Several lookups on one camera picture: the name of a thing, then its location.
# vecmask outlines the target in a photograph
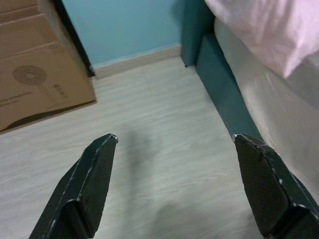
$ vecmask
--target wooden floor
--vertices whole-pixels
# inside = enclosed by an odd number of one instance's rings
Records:
[[[119,138],[96,239],[258,239],[235,147],[180,58],[94,81],[98,103],[0,136],[0,238],[28,238],[95,138]]]

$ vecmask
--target baseboard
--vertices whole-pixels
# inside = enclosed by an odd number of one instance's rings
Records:
[[[96,78],[101,79],[107,76],[134,69],[136,67],[141,67],[147,64],[174,58],[180,56],[180,54],[181,45],[178,44],[171,47],[162,48],[160,50],[156,50],[147,54],[115,61],[105,66],[98,66],[94,68],[94,71]]]

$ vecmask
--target pink blanket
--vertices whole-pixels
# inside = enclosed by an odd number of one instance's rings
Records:
[[[205,0],[249,50],[284,78],[319,51],[319,0]]]

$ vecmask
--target bed frame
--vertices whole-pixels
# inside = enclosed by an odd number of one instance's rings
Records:
[[[215,16],[204,0],[187,0],[182,59],[196,70],[228,132],[262,139],[214,34]]]

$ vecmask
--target mattress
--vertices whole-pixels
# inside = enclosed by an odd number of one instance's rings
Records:
[[[319,55],[285,80],[260,63],[219,20],[215,35],[265,143],[319,203]]]

